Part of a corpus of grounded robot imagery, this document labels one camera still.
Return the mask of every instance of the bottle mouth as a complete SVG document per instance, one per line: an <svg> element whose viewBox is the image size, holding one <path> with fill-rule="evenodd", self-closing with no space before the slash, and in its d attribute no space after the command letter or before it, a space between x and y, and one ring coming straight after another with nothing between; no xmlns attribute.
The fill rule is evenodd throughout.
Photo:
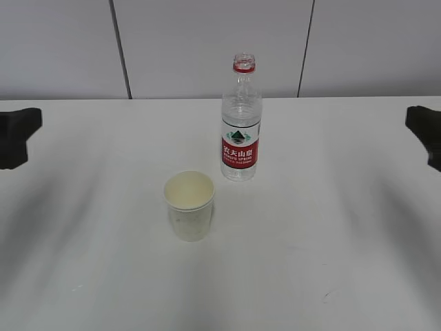
<svg viewBox="0 0 441 331"><path fill-rule="evenodd" d="M249 74L256 70L256 60L253 54L240 53L234 57L233 70L240 74Z"/></svg>

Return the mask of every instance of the cup rim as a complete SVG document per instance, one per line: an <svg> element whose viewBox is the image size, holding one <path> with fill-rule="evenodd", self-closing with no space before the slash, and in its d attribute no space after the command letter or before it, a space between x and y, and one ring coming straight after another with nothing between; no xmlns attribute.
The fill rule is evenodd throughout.
<svg viewBox="0 0 441 331"><path fill-rule="evenodd" d="M197 207L195 207L195 208L183 208L183 209L182 209L182 208L176 207L173 203L170 203L170 202L167 200L167 198L165 197L165 186L167 185L167 183L169 182L169 180L172 179L172 178L174 178L175 176L177 176L177 175L179 175L179 174L184 173L184 172L197 172L197 173L199 173L199 174L202 174L202 175L206 176L206 177L209 179L209 181L212 183L212 185L213 185L213 193L212 193L211 197L208 199L208 201L205 202L203 205L197 206ZM166 181L165 184L164 184L163 198L164 198L165 202L167 203L167 205L169 206L169 208L171 208L171 209L174 209L174 210L179 211L179 212L195 212L195 211L198 211L198 210L201 210L201 209L205 208L205 207L208 206L211 202L213 202L214 194L215 194L215 193L216 193L216 187L215 187L215 185L214 185L213 179L212 179L210 176L208 176L207 174L205 174L205 173L203 173L203 172L201 172L201 171L198 171L198 170L184 170L184 171L177 172L176 174L172 175L169 179L167 179L167 181Z"/></svg>

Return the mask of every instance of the white wall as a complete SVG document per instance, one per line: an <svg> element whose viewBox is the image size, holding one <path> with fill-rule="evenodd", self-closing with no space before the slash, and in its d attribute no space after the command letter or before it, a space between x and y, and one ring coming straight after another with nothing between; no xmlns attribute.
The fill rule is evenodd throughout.
<svg viewBox="0 0 441 331"><path fill-rule="evenodd" d="M301 97L441 94L440 0L316 0Z"/></svg>
<svg viewBox="0 0 441 331"><path fill-rule="evenodd" d="M264 96L297 93L312 0L115 0L134 98L219 97L237 52Z"/></svg>
<svg viewBox="0 0 441 331"><path fill-rule="evenodd" d="M107 0L1 0L0 99L127 98Z"/></svg>
<svg viewBox="0 0 441 331"><path fill-rule="evenodd" d="M298 90L313 0L114 0L135 98ZM316 0L301 97L441 95L441 1ZM127 98L109 0L1 0L0 99Z"/></svg>

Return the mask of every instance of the red label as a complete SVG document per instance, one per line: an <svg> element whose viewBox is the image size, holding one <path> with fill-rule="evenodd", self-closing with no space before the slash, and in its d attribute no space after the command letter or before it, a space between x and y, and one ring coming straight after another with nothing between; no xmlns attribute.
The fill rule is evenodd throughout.
<svg viewBox="0 0 441 331"><path fill-rule="evenodd" d="M245 147L230 145L222 138L222 162L235 169L246 169L257 162L259 140Z"/></svg>

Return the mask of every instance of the black object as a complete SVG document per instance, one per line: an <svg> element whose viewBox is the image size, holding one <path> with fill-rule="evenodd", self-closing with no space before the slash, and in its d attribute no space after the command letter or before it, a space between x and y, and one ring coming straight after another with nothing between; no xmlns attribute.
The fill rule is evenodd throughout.
<svg viewBox="0 0 441 331"><path fill-rule="evenodd" d="M42 123L38 108L0 112L0 169L15 169L28 161L26 141Z"/></svg>
<svg viewBox="0 0 441 331"><path fill-rule="evenodd" d="M441 112L422 106L407 108L406 127L422 142L429 153L428 164L441 171Z"/></svg>

